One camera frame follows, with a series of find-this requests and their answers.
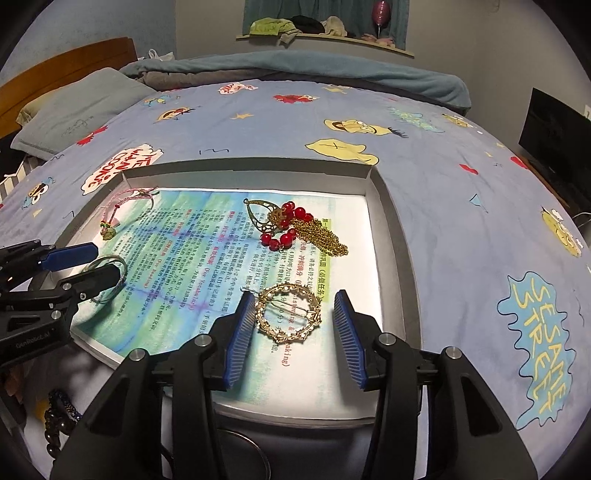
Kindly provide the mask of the blue green printed paper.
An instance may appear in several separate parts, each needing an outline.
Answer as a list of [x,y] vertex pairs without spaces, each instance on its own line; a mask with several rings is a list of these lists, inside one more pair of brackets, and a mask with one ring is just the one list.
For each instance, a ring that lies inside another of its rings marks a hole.
[[[270,251],[259,242],[245,199],[294,201],[334,232],[349,254],[331,257],[301,241],[286,251]],[[161,188],[146,199],[125,193],[109,202],[89,233],[101,257],[127,268],[121,289],[85,302],[73,322],[77,336],[106,362],[118,364],[136,347],[153,354],[180,347],[233,312],[245,290],[301,284],[322,302],[321,325],[303,343],[276,345],[254,332],[242,376],[217,402],[294,418],[372,415],[377,397],[349,376],[332,323],[339,290],[371,315],[382,313],[365,198]]]

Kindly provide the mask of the grey green pillow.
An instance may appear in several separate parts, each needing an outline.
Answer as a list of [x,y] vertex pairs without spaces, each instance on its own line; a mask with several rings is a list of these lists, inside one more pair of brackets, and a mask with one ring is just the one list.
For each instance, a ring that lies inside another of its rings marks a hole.
[[115,69],[97,70],[27,103],[11,148],[47,161],[155,93]]

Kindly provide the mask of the grey shallow cardboard tray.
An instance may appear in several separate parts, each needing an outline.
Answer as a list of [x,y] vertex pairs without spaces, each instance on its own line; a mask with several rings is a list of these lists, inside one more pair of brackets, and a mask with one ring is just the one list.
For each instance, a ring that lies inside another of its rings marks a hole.
[[[263,247],[252,216],[263,201],[294,201],[348,247],[342,257],[295,241]],[[379,171],[358,163],[221,159],[143,167],[117,175],[86,199],[59,237],[92,241],[127,266],[108,303],[87,301],[75,342],[110,367],[135,347],[162,353],[211,330],[245,291],[307,286],[321,323],[301,342],[250,337],[235,386],[214,398],[219,412],[263,423],[349,427],[372,422],[376,393],[353,382],[332,323],[335,294],[413,346],[421,343],[418,296],[398,212]]]

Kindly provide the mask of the blue cartoon bed sheet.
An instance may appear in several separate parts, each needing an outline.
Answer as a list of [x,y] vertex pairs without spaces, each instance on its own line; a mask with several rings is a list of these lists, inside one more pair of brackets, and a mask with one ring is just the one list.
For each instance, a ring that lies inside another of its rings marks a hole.
[[590,410],[590,252],[517,157],[440,107],[304,81],[155,93],[36,168],[2,207],[1,242],[55,241],[121,173],[252,158],[379,171],[413,268],[418,347],[460,348],[548,473]]

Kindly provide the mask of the wooden headboard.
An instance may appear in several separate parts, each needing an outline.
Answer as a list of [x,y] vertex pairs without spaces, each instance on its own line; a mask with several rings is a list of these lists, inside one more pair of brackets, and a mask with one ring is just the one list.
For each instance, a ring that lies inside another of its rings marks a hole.
[[25,70],[1,86],[1,137],[17,132],[19,111],[29,102],[105,67],[120,69],[137,59],[129,37],[112,38],[61,53]]

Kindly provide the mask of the teal folded blanket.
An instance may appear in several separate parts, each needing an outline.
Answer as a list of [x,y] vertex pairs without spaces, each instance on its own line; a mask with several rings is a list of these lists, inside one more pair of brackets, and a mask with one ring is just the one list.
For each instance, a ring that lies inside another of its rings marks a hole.
[[266,50],[170,61],[138,60],[120,72],[155,90],[259,79],[314,81],[391,93],[446,107],[472,108],[459,77],[361,57],[305,50]]

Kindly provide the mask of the black flat monitor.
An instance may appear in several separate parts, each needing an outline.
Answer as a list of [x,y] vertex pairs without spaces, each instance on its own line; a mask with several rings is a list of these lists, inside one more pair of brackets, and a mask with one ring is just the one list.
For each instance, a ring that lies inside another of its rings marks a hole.
[[534,88],[519,145],[569,205],[590,207],[589,119]]

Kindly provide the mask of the green cloth on sill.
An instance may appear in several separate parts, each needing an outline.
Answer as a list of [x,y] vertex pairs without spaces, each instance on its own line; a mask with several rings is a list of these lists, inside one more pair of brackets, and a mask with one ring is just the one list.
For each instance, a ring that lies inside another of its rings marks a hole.
[[301,33],[294,22],[284,18],[261,18],[249,27],[250,37],[273,37],[283,44],[290,44]]

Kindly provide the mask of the black cloth on sill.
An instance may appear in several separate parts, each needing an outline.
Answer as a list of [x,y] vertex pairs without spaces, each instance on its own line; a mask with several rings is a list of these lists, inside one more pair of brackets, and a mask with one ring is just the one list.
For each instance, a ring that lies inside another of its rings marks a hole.
[[322,25],[321,21],[315,20],[315,18],[296,15],[290,17],[290,22],[293,23],[294,27],[297,28],[297,30],[300,30],[301,33],[311,35],[325,34],[325,26]]

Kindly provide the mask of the beige cloth on sill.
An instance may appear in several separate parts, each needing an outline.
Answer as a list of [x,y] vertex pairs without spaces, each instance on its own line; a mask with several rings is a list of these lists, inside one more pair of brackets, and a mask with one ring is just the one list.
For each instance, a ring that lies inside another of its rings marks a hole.
[[346,38],[348,31],[346,31],[345,24],[338,16],[329,16],[322,21],[322,27],[324,27],[324,34],[332,37]]

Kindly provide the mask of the wooden window sill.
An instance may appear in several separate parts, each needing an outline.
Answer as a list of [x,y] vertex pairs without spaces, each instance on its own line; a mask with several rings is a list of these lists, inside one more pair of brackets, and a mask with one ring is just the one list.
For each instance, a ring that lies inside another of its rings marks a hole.
[[[348,44],[348,45],[356,45],[356,46],[363,46],[367,48],[373,48],[381,51],[391,52],[394,54],[402,55],[407,58],[416,58],[415,54],[404,49],[400,49],[394,47],[392,45],[386,45],[379,42],[370,42],[363,39],[356,39],[356,38],[349,38],[349,37],[339,37],[339,36],[330,36],[330,35],[320,35],[320,34],[308,34],[308,33],[297,33],[293,35],[294,41],[295,40],[310,40],[310,41],[318,41],[318,42],[332,42],[332,43],[339,43],[339,44]],[[280,37],[272,37],[272,36],[251,36],[251,35],[237,35],[235,36],[235,41],[252,41],[252,40],[273,40],[276,39],[277,42],[280,41]]]

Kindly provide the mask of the teal window curtain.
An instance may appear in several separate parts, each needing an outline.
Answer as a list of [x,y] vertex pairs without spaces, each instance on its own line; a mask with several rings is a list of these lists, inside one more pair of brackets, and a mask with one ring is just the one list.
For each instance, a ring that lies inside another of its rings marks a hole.
[[394,46],[405,50],[410,16],[409,1],[386,1],[390,9],[390,19],[378,27],[373,19],[377,1],[367,0],[270,0],[245,1],[242,16],[242,33],[249,33],[250,25],[263,18],[290,19],[307,17],[318,22],[335,16],[344,23],[345,30],[356,38],[363,34],[380,33],[380,37],[390,38]]

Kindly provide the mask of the pink balloon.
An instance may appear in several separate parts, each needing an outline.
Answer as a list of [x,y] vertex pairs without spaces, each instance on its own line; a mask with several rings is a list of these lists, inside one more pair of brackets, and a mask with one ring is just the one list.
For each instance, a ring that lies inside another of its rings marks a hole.
[[372,22],[375,27],[376,37],[380,38],[382,31],[390,24],[392,17],[391,6],[387,0],[378,0],[373,4]]

